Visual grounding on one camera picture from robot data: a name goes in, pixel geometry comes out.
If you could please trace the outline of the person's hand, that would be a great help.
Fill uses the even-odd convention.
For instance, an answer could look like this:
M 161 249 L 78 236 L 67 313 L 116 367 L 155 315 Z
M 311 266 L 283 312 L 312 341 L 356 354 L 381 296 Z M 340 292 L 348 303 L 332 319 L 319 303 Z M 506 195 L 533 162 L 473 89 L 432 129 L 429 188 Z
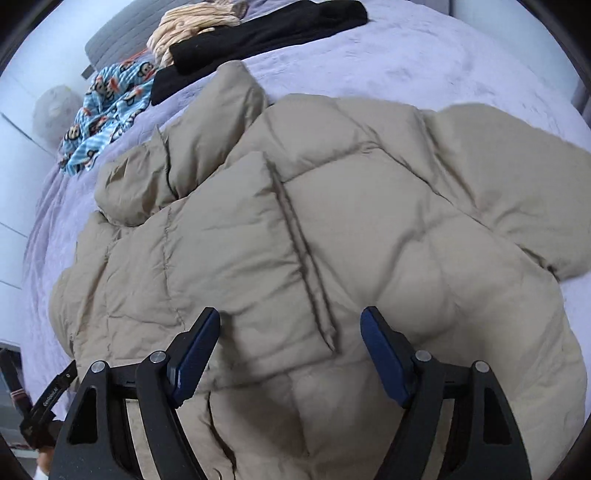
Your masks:
M 54 449 L 51 447 L 43 447 L 37 451 L 37 466 L 35 470 L 35 474 L 33 476 L 34 480 L 48 480 L 49 473 L 53 461 L 54 456 Z

